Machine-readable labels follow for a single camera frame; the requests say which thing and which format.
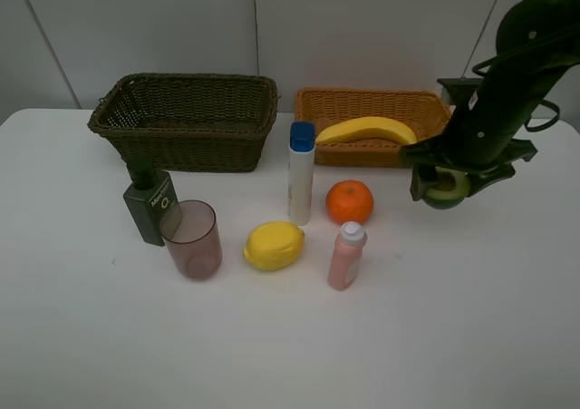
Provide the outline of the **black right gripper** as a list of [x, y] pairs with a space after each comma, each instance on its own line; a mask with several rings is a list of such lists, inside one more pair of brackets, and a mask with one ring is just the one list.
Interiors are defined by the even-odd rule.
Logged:
[[399, 158], [412, 166], [410, 193], [421, 200], [438, 179], [437, 168], [463, 170], [470, 198], [516, 174], [513, 166], [493, 166], [515, 133], [566, 73], [562, 65], [534, 67], [499, 63], [491, 66], [472, 100], [452, 113], [441, 139], [402, 146]]

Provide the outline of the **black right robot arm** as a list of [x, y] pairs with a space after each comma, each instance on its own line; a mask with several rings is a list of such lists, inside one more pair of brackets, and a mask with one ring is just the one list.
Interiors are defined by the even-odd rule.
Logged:
[[439, 134], [399, 151], [412, 167], [411, 196], [452, 208], [512, 178], [514, 161], [537, 148], [516, 137], [559, 120], [546, 96], [579, 64], [579, 0], [522, 0], [501, 20], [496, 55], [473, 66], [471, 78], [442, 78], [455, 110]]

